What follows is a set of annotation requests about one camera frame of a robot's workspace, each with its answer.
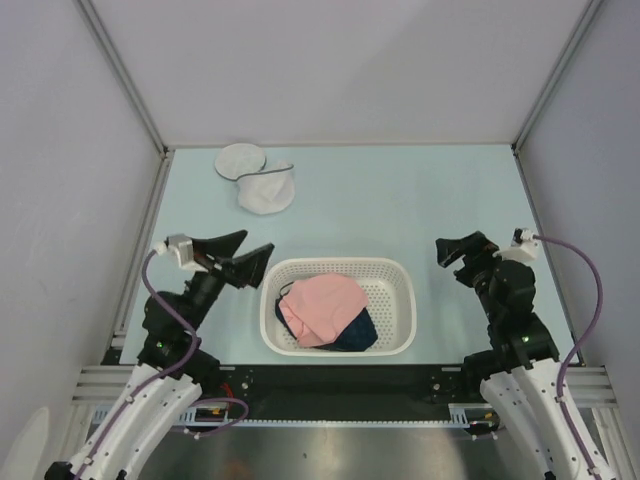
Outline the white mesh laundry bag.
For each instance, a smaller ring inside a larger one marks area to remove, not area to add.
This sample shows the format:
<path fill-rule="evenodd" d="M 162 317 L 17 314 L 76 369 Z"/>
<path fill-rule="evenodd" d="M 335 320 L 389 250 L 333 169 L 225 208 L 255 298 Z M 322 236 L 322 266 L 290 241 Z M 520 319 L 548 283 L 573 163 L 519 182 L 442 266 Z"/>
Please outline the white mesh laundry bag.
<path fill-rule="evenodd" d="M 255 215 L 279 213 L 294 201 L 294 166 L 279 161 L 269 167 L 265 150 L 257 145 L 236 143 L 222 148 L 214 169 L 237 186 L 239 206 Z"/>

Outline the pink bra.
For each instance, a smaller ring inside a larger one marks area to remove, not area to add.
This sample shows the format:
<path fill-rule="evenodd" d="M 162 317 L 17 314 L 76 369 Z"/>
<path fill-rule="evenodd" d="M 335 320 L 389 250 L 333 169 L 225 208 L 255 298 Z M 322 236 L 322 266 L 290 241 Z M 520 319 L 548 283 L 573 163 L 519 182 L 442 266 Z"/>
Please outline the pink bra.
<path fill-rule="evenodd" d="M 303 348 L 334 345 L 369 304 L 351 277 L 337 273 L 294 281 L 275 303 L 276 317 Z"/>

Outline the navy blue lace bra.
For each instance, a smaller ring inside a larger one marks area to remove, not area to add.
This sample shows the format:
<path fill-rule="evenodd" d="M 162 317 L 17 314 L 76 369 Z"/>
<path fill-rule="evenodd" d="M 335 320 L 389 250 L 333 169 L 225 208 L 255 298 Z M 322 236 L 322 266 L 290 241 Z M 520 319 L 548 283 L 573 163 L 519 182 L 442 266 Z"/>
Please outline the navy blue lace bra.
<path fill-rule="evenodd" d="M 281 289 L 279 296 L 275 300 L 274 308 L 273 308 L 275 316 L 276 316 L 276 313 L 275 313 L 276 301 L 278 300 L 281 294 L 284 294 L 289 290 L 289 287 L 292 283 L 285 285 L 285 287 Z M 287 333 L 295 340 L 295 338 L 288 331 Z M 326 351 L 332 351 L 332 352 L 348 352 L 348 353 L 363 352 L 369 349 L 371 346 L 373 346 L 377 340 L 378 340 L 378 333 L 374 326 L 373 320 L 366 308 L 366 311 L 361 316 L 359 316 L 356 319 L 356 321 L 339 337 L 339 339 L 335 342 L 334 345 L 313 348 L 313 349 L 320 349 L 320 350 L 326 350 Z"/>

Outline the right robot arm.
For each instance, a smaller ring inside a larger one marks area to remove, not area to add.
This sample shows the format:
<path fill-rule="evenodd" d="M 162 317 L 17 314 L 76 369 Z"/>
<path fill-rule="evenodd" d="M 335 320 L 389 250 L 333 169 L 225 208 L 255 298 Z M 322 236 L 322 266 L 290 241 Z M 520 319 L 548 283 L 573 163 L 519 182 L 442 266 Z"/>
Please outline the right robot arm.
<path fill-rule="evenodd" d="M 437 262 L 463 265 L 454 276 L 472 289 L 488 321 L 490 349 L 465 357 L 461 388 L 498 414 L 541 479 L 613 479 L 588 431 L 566 379 L 551 333 L 534 310 L 536 277 L 530 267 L 549 237 L 515 230 L 500 248 L 482 232 L 435 242 Z"/>

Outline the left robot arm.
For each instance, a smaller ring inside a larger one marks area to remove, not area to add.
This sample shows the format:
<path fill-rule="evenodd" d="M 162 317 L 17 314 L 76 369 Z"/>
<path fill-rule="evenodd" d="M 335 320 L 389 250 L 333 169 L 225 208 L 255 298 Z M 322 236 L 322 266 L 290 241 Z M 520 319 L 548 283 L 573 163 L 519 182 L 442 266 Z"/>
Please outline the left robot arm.
<path fill-rule="evenodd" d="M 241 406 L 240 420 L 248 416 L 245 401 L 216 397 L 225 376 L 219 360 L 202 350 L 197 334 L 225 286 L 260 286 L 275 247 L 267 243 L 239 254 L 247 235 L 245 230 L 210 239 L 173 235 L 145 256 L 141 280 L 149 294 L 143 321 L 147 337 L 137 364 L 100 426 L 69 460 L 53 463 L 45 478 L 136 479 L 190 407 L 220 402 Z M 163 255 L 192 275 L 179 294 L 158 291 L 149 280 L 151 262 Z"/>

